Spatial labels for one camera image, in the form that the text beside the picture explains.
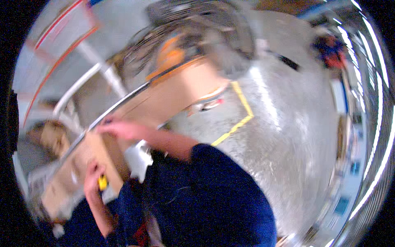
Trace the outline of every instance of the red stripe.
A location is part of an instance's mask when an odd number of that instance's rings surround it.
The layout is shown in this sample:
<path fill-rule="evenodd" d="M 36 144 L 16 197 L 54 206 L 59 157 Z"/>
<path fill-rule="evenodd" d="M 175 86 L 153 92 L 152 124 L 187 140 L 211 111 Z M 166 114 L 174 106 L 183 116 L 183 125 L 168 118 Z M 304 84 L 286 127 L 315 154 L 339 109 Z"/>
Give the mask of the red stripe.
<path fill-rule="evenodd" d="M 44 80 L 41 82 L 40 86 L 38 87 L 36 93 L 34 94 L 34 97 L 32 101 L 30 102 L 29 108 L 27 109 L 27 112 L 25 114 L 25 119 L 23 121 L 23 128 L 25 127 L 27 117 L 29 116 L 30 110 L 32 109 L 33 103 L 37 98 L 38 93 L 40 92 L 41 88 L 44 86 L 44 84 L 47 82 L 49 76 L 55 71 L 55 69 L 59 66 L 59 64 L 66 58 L 66 56 L 74 50 L 84 39 L 86 39 L 89 35 L 93 34 L 98 28 L 94 27 L 92 28 L 89 32 L 87 32 L 81 39 L 77 40 L 74 42 L 69 49 L 59 58 L 59 60 L 56 61 L 52 69 L 49 71 L 49 73 L 44 77 Z"/>
<path fill-rule="evenodd" d="M 78 4 L 80 4 L 82 1 L 84 0 L 78 0 L 75 4 L 73 4 L 68 10 L 66 10 L 52 25 L 51 27 L 45 32 L 45 34 L 41 37 L 40 41 L 38 42 L 38 44 L 36 45 L 36 50 L 38 49 L 38 47 L 41 45 L 41 43 L 44 41 L 44 39 L 47 37 L 47 35 L 49 34 L 49 32 L 56 26 L 56 24 L 59 23 L 59 21 L 65 16 L 67 15 L 73 8 L 75 8 Z"/>

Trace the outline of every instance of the hand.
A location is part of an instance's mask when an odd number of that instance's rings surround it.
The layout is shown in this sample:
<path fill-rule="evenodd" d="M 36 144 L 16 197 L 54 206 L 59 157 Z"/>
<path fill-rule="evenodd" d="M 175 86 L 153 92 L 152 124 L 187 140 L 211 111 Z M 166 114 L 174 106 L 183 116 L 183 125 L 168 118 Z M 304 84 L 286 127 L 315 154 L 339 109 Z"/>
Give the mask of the hand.
<path fill-rule="evenodd" d="M 84 193 L 87 200 L 92 196 L 99 195 L 98 179 L 104 174 L 104 170 L 105 167 L 99 165 L 95 160 L 88 164 L 84 182 Z"/>
<path fill-rule="evenodd" d="M 102 124 L 95 128 L 96 133 L 110 133 L 117 138 L 126 140 L 143 139 L 144 133 L 147 130 L 149 130 L 149 127 L 133 122 L 121 121 L 111 116 L 105 118 Z"/>

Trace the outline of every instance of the tape measure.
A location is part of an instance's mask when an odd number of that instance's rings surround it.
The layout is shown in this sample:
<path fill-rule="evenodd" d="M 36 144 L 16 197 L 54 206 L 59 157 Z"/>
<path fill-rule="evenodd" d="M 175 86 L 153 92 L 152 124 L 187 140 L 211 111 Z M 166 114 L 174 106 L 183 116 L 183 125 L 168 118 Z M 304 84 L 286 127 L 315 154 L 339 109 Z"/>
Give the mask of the tape measure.
<path fill-rule="evenodd" d="M 108 182 L 105 175 L 101 175 L 98 179 L 99 190 L 103 191 L 107 188 Z"/>

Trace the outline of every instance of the yellow tape line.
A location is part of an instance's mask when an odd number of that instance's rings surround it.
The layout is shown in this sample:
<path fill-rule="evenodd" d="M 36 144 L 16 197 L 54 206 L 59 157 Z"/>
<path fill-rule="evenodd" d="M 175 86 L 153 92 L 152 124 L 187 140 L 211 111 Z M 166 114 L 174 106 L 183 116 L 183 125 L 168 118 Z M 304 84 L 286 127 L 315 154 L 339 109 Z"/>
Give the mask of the yellow tape line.
<path fill-rule="evenodd" d="M 243 104 L 244 108 L 246 109 L 248 116 L 245 117 L 243 120 L 241 120 L 240 122 L 238 122 L 238 124 L 236 124 L 235 126 L 232 127 L 232 129 L 226 133 L 223 134 L 220 138 L 218 138 L 215 142 L 213 142 L 211 145 L 212 146 L 217 146 L 218 144 L 220 144 L 221 142 L 223 142 L 226 138 L 228 138 L 232 133 L 236 132 L 236 130 L 238 128 L 240 128 L 241 126 L 243 126 L 244 124 L 246 124 L 246 122 L 248 122 L 249 120 L 251 120 L 254 117 L 254 114 L 252 113 L 251 107 L 248 104 L 246 98 L 243 95 L 243 92 L 240 89 L 240 86 L 238 84 L 237 81 L 233 81 L 232 82 L 232 86 L 233 89 L 235 90 L 235 92 L 237 93 L 237 96 L 239 97 L 241 103 Z"/>

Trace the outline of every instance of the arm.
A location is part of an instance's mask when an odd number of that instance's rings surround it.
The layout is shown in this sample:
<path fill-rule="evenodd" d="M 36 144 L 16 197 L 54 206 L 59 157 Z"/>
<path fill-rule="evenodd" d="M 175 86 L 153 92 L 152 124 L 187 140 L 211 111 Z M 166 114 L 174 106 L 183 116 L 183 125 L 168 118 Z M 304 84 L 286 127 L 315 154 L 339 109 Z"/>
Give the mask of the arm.
<path fill-rule="evenodd" d="M 172 157 L 189 160 L 191 149 L 199 142 L 169 131 L 155 130 L 130 122 L 113 122 L 96 127 L 98 133 L 111 133 L 126 140 L 144 139 L 154 149 L 168 152 Z"/>
<path fill-rule="evenodd" d="M 88 164 L 84 183 L 84 193 L 96 224 L 103 237 L 106 238 L 116 229 L 117 221 L 111 215 L 107 206 L 104 205 L 99 194 L 98 179 L 103 173 L 104 166 L 99 166 L 96 161 Z"/>

